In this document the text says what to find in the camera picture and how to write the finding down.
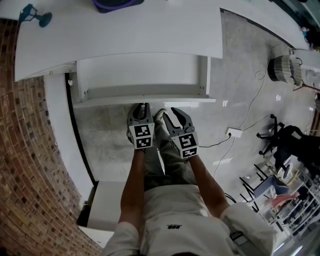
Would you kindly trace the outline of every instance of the gray pants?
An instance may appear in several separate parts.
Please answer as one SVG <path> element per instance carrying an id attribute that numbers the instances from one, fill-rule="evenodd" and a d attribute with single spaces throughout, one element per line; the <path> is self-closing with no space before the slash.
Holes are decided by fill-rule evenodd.
<path id="1" fill-rule="evenodd" d="M 145 151 L 144 191 L 166 185 L 196 185 L 190 163 L 185 163 L 172 147 L 169 135 L 160 121 L 155 122 L 153 147 Z M 164 163 L 161 167 L 157 148 Z"/>

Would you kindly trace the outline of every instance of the white t-shirt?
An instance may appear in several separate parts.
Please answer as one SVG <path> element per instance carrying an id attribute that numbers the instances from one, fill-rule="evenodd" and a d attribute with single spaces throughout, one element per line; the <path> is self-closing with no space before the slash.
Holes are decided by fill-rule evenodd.
<path id="1" fill-rule="evenodd" d="M 139 232 L 128 222 L 117 225 L 103 256 L 234 256 L 230 230 L 243 232 L 265 255 L 272 255 L 276 231 L 244 203 L 229 206 L 220 219 L 210 216 L 195 185 L 168 185 L 144 193 L 145 225 Z"/>

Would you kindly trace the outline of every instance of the fan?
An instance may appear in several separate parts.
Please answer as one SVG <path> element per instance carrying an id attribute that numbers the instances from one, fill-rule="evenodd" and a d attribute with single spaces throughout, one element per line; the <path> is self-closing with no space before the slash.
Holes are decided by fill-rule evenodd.
<path id="1" fill-rule="evenodd" d="M 92 0 L 100 13 L 109 13 L 129 6 L 140 5 L 144 0 Z"/>

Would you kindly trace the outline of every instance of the white cabinet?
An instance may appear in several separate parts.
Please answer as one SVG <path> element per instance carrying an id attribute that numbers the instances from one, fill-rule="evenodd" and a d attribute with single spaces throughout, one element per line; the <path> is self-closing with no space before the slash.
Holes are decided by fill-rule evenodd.
<path id="1" fill-rule="evenodd" d="M 120 217 L 120 201 L 125 182 L 99 181 L 86 226 L 78 226 L 88 237 L 104 248 Z"/>
<path id="2" fill-rule="evenodd" d="M 182 53 L 127 53 L 77 61 L 82 102 L 74 108 L 141 102 L 215 102 L 211 58 Z"/>

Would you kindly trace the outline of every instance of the power strip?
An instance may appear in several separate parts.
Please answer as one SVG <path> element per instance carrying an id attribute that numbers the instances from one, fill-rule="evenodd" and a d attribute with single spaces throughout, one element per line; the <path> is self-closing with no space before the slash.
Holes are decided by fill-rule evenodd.
<path id="1" fill-rule="evenodd" d="M 228 127 L 227 131 L 226 131 L 226 135 L 229 136 L 229 133 L 231 134 L 231 137 L 237 137 L 240 138 L 243 131 L 239 130 L 239 129 L 235 129 L 235 128 L 230 128 Z"/>

